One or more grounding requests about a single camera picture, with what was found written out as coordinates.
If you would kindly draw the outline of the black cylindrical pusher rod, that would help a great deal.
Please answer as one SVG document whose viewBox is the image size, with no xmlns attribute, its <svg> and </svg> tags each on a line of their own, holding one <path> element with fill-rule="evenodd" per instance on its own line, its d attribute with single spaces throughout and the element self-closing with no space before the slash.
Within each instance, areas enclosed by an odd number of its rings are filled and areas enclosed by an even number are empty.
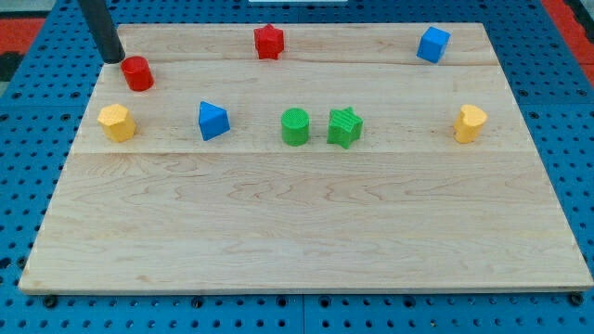
<svg viewBox="0 0 594 334">
<path fill-rule="evenodd" d="M 78 0 L 97 50 L 105 63 L 120 63 L 125 58 L 123 45 L 115 29 L 105 0 Z"/>
</svg>

